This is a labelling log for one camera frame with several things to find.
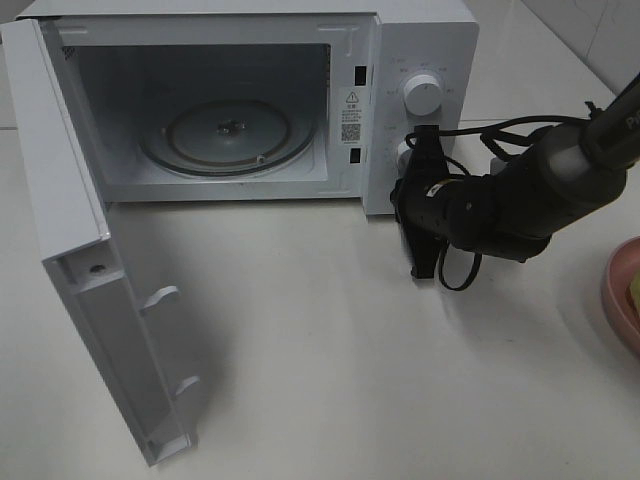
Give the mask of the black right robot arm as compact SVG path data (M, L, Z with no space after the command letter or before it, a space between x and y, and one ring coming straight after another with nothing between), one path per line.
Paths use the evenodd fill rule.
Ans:
M608 205L639 160L639 81L588 118L525 116L467 128L419 125L405 138L409 159L390 200L417 280L442 279L449 248L473 255L464 290L486 256L520 263L552 235ZM444 153L445 137L479 135L495 158L473 175Z

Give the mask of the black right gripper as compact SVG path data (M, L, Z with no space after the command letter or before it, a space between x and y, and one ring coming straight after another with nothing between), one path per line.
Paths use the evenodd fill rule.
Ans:
M409 160L390 198L404 239L414 279L434 279L444 245L451 236L447 220L452 190L465 171L452 173L438 128L415 128L405 137Z

